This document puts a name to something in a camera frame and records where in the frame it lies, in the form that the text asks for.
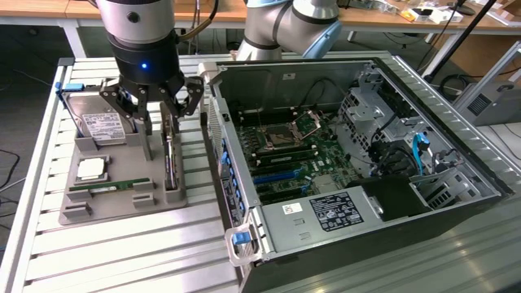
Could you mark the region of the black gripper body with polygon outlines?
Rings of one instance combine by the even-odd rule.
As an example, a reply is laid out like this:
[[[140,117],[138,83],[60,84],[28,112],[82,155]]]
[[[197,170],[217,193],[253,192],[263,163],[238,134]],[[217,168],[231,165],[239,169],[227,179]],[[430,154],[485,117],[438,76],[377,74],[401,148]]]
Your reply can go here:
[[[170,93],[183,86],[177,54],[174,31],[158,41],[145,44],[128,43],[108,35],[121,76],[134,84],[165,85]]]

